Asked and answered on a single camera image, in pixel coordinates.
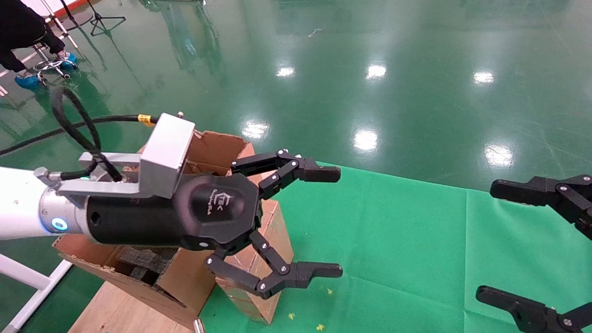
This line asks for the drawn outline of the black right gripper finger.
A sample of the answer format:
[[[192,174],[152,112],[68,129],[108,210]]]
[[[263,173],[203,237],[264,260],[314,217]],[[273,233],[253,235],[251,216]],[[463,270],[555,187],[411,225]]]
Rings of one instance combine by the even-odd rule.
[[[490,286],[479,286],[476,299],[511,314],[523,333],[581,333],[592,324],[590,302],[560,314],[544,303]]]
[[[592,178],[578,175],[569,179],[533,177],[527,183],[497,179],[490,195],[530,206],[549,206],[588,239],[592,238]]]

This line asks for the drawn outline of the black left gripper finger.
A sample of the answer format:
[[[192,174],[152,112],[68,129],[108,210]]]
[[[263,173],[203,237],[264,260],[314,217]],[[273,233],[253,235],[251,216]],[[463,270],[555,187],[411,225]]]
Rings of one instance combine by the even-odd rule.
[[[339,167],[321,166],[311,158],[290,154],[286,149],[235,160],[231,163],[231,172],[241,173],[246,177],[270,172],[258,184],[259,197],[263,200],[272,198],[295,180],[336,183],[341,177]]]
[[[229,279],[240,288],[262,299],[269,299],[286,288],[306,289],[313,278],[340,278],[343,269],[335,263],[299,262],[288,264],[258,231],[249,235],[249,244],[264,259],[271,273],[258,278],[226,263],[226,253],[216,249],[207,257],[207,267],[218,277]]]

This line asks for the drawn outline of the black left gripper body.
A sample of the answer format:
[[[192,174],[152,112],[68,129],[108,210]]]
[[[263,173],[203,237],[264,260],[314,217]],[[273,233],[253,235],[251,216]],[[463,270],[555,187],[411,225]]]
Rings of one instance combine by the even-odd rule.
[[[260,195],[240,173],[186,174],[170,199],[91,196],[87,223],[100,244],[236,253],[261,226]]]

